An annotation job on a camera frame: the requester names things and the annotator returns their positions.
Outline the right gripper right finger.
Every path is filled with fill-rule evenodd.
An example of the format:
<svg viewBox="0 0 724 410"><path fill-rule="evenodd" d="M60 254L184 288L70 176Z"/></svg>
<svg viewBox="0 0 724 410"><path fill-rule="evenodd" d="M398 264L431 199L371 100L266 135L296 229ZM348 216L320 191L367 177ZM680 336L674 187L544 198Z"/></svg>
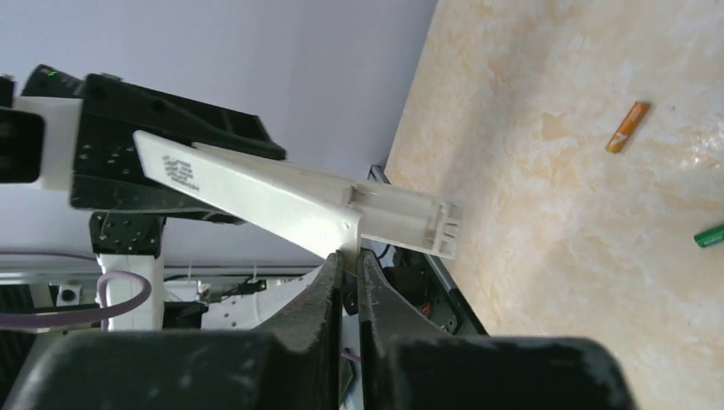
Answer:
<svg viewBox="0 0 724 410"><path fill-rule="evenodd" d="M368 409L634 409L622 369L580 337L455 337L358 257L362 384Z"/></svg>

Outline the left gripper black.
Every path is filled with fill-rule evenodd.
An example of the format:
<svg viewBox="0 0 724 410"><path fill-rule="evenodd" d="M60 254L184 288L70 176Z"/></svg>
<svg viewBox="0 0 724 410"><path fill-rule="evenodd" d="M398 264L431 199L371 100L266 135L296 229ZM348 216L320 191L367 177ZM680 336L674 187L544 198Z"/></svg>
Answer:
<svg viewBox="0 0 724 410"><path fill-rule="evenodd" d="M198 142L276 161L286 158L285 149L271 140L257 115L90 74L73 164L73 208L241 224L236 217L146 178L132 136L137 130L186 146Z"/></svg>

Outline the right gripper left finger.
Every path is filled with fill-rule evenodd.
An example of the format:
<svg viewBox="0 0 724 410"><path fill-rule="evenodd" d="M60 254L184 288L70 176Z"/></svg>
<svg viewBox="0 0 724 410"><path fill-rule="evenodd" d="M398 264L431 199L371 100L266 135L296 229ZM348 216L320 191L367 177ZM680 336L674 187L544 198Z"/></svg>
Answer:
<svg viewBox="0 0 724 410"><path fill-rule="evenodd" d="M251 331L80 332L40 356L11 409L336 409L341 253Z"/></svg>

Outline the green battery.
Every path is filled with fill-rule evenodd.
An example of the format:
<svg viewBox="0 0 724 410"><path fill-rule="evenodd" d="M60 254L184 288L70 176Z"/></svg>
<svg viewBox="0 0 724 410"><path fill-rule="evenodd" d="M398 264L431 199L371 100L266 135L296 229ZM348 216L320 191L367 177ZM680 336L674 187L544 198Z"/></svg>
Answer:
<svg viewBox="0 0 724 410"><path fill-rule="evenodd" d="M693 240L699 248L706 249L711 246L723 243L724 241L724 225L720 224L709 228L708 230L699 232L693 236Z"/></svg>

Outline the white battery cover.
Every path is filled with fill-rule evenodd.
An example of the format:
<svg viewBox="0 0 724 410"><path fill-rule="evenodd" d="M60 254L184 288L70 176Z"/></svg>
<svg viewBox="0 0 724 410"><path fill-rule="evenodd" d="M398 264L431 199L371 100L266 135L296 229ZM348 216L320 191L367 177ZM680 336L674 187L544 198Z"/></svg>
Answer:
<svg viewBox="0 0 724 410"><path fill-rule="evenodd" d="M320 257L359 254L361 214L315 199L251 167L149 132L133 134L144 175Z"/></svg>

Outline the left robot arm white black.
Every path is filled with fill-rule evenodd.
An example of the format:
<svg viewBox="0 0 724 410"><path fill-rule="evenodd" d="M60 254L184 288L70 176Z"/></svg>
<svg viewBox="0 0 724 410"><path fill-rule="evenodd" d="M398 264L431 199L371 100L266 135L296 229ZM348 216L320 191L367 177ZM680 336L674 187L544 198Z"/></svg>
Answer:
<svg viewBox="0 0 724 410"><path fill-rule="evenodd" d="M163 324L161 238L170 218L237 225L240 219L190 196L190 164L161 157L172 187L148 178L134 141L148 132L282 161L286 151L260 118L126 83L106 74L73 77L36 66L21 91L1 80L1 181L65 191L72 208L91 214L90 242L103 271L130 271L152 285L148 300L114 323L127 329Z"/></svg>

